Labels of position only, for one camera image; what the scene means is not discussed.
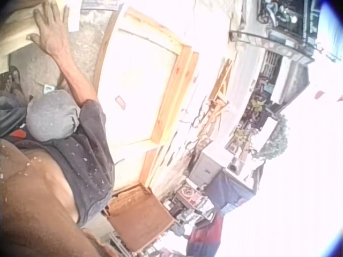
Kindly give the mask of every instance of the street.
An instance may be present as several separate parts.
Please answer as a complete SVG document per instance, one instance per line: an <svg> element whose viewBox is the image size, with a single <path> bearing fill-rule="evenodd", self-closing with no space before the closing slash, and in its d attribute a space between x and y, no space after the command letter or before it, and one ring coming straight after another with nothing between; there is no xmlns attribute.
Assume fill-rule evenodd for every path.
<svg viewBox="0 0 343 257"><path fill-rule="evenodd" d="M257 0L247 0L247 24L244 31L265 36L265 26L257 20ZM222 114L221 124L217 138L226 144L250 98L249 89L252 82L257 79L261 69L265 49L254 46L245 46L238 52L231 72L228 85L227 99L230 109Z"/></svg>

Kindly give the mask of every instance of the fingers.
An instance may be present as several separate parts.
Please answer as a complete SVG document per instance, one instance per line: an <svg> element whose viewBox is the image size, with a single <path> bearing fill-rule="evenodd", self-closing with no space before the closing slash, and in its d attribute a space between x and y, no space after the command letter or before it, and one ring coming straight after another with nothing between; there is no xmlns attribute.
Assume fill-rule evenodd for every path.
<svg viewBox="0 0 343 257"><path fill-rule="evenodd" d="M31 40L32 42L39 45L39 36L37 34L30 34L26 36L27 40Z"/></svg>
<svg viewBox="0 0 343 257"><path fill-rule="evenodd" d="M43 16L42 16L41 12L38 9L35 9L33 12L33 17L34 17L34 20L37 24L39 31L42 32L42 30L46 27L46 24L43 21Z"/></svg>
<svg viewBox="0 0 343 257"><path fill-rule="evenodd" d="M45 16L47 17L47 20L48 20L48 24L51 24L52 22L54 22L54 15L53 15L53 11L51 9L51 5L49 1L45 1L43 4L43 7L44 7Z"/></svg>
<svg viewBox="0 0 343 257"><path fill-rule="evenodd" d="M51 3L51 9L53 10L55 21L61 20L61 14L59 13L59 9L55 1Z"/></svg>
<svg viewBox="0 0 343 257"><path fill-rule="evenodd" d="M63 23L68 25L68 17L69 17L69 6L64 7L64 12L63 12Z"/></svg>

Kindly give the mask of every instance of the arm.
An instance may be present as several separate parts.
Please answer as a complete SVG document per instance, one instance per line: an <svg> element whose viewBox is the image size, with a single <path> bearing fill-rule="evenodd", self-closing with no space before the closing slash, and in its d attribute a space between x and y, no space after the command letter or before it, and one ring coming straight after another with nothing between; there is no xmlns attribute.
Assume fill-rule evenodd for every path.
<svg viewBox="0 0 343 257"><path fill-rule="evenodd" d="M61 20L56 2L45 1L43 6L44 14L39 10L34 11L40 35L31 34L27 39L32 40L54 59L79 106L82 106L87 100L96 101L97 95L92 83L82 74L70 53L68 43L69 7L65 7Z"/></svg>

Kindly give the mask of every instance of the hand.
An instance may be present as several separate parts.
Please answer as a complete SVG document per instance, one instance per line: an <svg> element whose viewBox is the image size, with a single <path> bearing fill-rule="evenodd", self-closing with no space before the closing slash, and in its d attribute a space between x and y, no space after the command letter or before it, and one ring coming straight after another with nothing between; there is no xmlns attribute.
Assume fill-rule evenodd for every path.
<svg viewBox="0 0 343 257"><path fill-rule="evenodd" d="M60 55L69 53L68 45L68 16L69 7L64 8L63 20L55 1L43 4L44 14L34 10L34 19L40 35L27 35L28 40L36 43L44 52L56 60Z"/></svg>

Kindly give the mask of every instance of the dark shirt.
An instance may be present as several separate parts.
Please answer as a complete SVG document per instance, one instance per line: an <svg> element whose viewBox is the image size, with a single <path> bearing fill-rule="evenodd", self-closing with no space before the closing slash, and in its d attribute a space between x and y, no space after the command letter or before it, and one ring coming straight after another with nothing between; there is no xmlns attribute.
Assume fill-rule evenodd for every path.
<svg viewBox="0 0 343 257"><path fill-rule="evenodd" d="M44 149L61 167L74 196L80 219L78 226L99 213L111 198L114 163L106 140L106 117L101 105L87 101L81 108L76 133L65 139L38 142L6 138L18 149Z"/></svg>

